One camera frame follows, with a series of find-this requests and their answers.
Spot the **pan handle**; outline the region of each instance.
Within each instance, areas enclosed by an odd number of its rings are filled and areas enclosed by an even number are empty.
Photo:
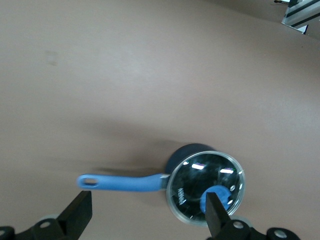
[[[143,177],[83,174],[77,178],[77,185],[90,190],[155,192],[163,189],[167,177],[162,173]]]

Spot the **screw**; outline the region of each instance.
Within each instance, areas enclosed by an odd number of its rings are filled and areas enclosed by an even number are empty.
[[[233,223],[233,226],[234,226],[235,228],[237,228],[237,229],[243,229],[243,228],[244,228],[244,225],[243,225],[241,222],[239,222],[239,221],[235,221],[235,222]]]
[[[274,234],[278,237],[278,238],[281,238],[281,239],[286,239],[287,238],[287,234],[282,231],[282,230],[275,230],[274,231]]]

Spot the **saucepan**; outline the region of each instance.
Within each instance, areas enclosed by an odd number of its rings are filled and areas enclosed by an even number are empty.
[[[89,190],[166,190],[168,205],[179,220],[207,226],[206,193],[216,193],[232,215],[244,197],[245,173],[232,156],[205,144],[192,143],[171,155],[164,173],[143,177],[83,174],[77,184]]]

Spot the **brand logo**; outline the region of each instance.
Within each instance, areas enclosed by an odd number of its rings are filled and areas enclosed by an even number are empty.
[[[186,201],[184,189],[182,187],[178,189],[178,198],[179,198],[179,205],[184,204],[184,202]]]

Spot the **beige tabletop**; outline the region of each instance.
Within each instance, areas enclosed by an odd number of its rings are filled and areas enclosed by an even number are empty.
[[[161,173],[187,143],[237,159],[236,215],[315,240],[320,41],[273,1],[0,4],[0,226],[60,213],[84,173]],[[205,240],[165,192],[93,191],[82,240]]]

